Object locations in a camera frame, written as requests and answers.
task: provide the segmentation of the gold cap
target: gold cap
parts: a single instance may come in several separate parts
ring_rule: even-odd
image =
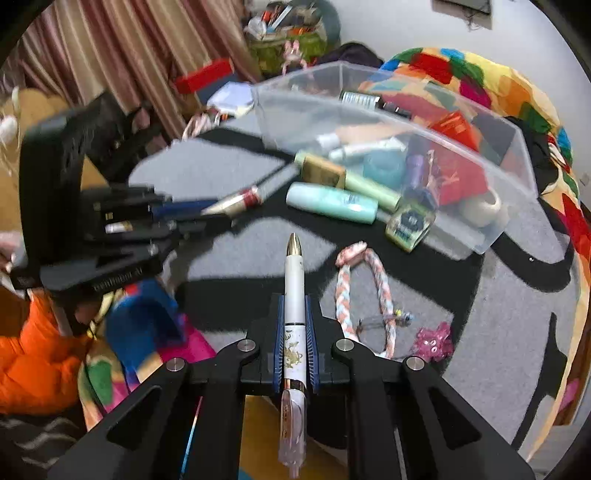
[[[295,233],[290,235],[290,241],[287,242],[287,255],[301,255],[300,239]]]

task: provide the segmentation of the pink curtain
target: pink curtain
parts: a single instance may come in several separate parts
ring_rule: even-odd
[[[86,104],[109,89],[124,110],[146,99],[171,137],[185,122],[171,80],[230,57],[237,74],[260,72],[241,28],[242,0],[56,0],[18,49],[27,85]]]

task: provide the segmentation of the clear plastic bin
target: clear plastic bin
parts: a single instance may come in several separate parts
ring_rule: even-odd
[[[338,96],[343,89],[380,91],[386,100],[396,102],[402,93],[407,103],[401,107],[414,114],[413,120],[341,103]],[[335,62],[269,80],[253,90],[262,138],[271,148],[291,153],[306,150],[327,157],[326,144],[318,141],[319,135],[349,125],[387,124],[406,147],[420,141],[434,150],[436,162],[445,167],[441,184],[446,189],[441,191],[442,205],[435,226],[477,253],[490,247],[522,202],[538,196],[521,130],[480,105],[431,83]],[[382,90],[392,93],[383,95]],[[435,96],[447,108],[434,113],[424,104],[425,95]],[[413,97],[423,107],[421,115],[408,108]],[[445,116],[455,110],[479,127],[480,151],[424,126],[433,121],[425,116]],[[362,155],[331,160],[347,170],[363,173]],[[456,166],[457,171],[450,170],[450,166]],[[487,223],[491,215],[493,220]]]

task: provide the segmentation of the orange jacket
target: orange jacket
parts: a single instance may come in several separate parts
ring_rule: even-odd
[[[74,404],[90,342],[61,336],[49,299],[33,295],[20,336],[0,337],[0,413],[46,415]]]

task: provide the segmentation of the white pen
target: white pen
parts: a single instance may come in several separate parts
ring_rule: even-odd
[[[300,240],[290,235],[285,258],[283,394],[279,461],[297,478],[306,458],[306,300]]]

